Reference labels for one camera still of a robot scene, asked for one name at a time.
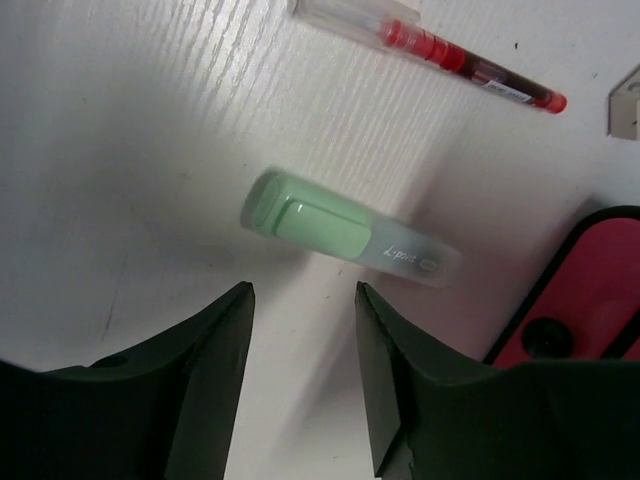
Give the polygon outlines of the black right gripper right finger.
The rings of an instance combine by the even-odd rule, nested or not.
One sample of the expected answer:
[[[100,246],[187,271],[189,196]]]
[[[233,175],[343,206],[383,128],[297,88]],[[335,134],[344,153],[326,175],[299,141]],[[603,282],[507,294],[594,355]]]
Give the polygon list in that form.
[[[638,477],[637,363],[499,369],[418,328],[366,283],[355,304],[376,478]]]

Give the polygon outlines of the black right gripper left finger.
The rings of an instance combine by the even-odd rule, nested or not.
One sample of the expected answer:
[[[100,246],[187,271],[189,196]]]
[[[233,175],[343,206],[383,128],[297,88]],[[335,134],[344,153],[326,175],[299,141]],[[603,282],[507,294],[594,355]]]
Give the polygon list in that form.
[[[5,479],[220,479],[255,308],[241,282],[192,317],[88,366],[1,365]]]

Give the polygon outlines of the green highlighter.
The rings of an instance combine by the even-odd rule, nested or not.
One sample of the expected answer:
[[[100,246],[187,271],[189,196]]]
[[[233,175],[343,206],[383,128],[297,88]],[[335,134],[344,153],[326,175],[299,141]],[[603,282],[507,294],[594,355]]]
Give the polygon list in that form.
[[[281,170],[256,180],[241,222],[263,237],[431,287],[449,285],[463,263],[441,240]]]

